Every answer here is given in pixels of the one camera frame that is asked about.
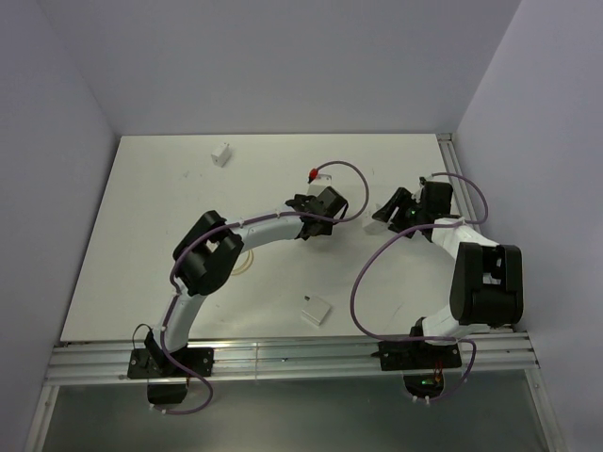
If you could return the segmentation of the white cube socket adapter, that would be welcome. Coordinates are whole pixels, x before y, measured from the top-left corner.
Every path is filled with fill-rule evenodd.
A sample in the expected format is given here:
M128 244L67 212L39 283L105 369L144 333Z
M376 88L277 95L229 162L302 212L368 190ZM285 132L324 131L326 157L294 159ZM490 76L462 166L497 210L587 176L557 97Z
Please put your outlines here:
M362 228L366 234L380 234L387 229L390 215L379 203L372 203L365 212Z

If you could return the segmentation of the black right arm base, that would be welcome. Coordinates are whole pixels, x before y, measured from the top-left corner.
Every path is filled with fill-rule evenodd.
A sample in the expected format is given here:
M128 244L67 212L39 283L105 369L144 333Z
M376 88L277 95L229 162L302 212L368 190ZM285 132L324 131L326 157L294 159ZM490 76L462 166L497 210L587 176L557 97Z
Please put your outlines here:
M380 360L382 371L454 369L462 366L456 345L435 346L424 341L382 341L371 357Z

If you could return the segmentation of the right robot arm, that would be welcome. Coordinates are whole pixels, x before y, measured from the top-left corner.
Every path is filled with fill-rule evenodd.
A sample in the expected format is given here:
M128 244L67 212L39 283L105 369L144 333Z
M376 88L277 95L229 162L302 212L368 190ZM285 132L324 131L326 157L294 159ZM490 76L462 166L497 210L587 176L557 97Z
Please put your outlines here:
M486 238L473 228L475 220L453 214L453 194L451 183L421 178L416 193L398 188L370 217L395 234L421 233L454 261L448 304L410 332L417 338L408 356L420 367L439 357L440 345L514 325L524 311L521 250Z

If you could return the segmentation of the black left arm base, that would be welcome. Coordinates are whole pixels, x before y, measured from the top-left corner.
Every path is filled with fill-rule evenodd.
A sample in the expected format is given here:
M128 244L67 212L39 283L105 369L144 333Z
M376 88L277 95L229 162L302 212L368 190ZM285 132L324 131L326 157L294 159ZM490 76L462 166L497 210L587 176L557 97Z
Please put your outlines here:
M191 377L186 370L201 377L209 377L214 363L214 349L211 347L187 347L173 354L179 363L164 358L157 364L146 348L132 351L126 376L129 379L165 379Z

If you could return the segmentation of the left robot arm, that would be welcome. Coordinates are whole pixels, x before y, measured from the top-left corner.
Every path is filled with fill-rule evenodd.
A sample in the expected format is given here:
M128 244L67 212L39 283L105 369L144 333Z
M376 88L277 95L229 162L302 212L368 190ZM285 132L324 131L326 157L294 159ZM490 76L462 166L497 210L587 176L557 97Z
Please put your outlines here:
M230 221L215 210L204 213L172 254L170 282L175 294L159 325L145 339L150 366L162 376L180 371L197 313L206 298L228 281L240 254L277 241L330 235L348 206L327 186L316 196L297 194L255 218Z

